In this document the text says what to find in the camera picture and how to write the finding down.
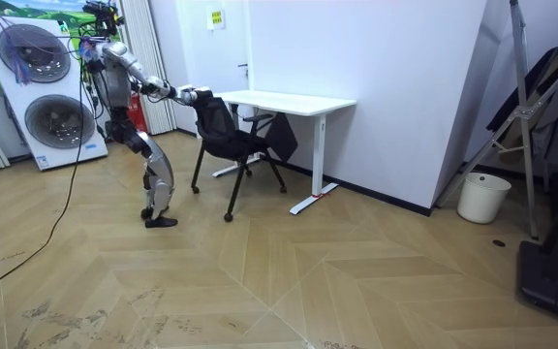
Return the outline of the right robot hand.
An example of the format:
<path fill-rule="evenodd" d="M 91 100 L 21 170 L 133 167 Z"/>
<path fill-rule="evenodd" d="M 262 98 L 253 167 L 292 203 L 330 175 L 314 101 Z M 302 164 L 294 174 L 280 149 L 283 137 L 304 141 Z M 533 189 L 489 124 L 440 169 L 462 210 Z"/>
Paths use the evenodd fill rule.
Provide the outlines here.
<path fill-rule="evenodd" d="M 198 92 L 193 87 L 178 87 L 176 89 L 175 101 L 182 105 L 191 107 L 198 99 Z"/>

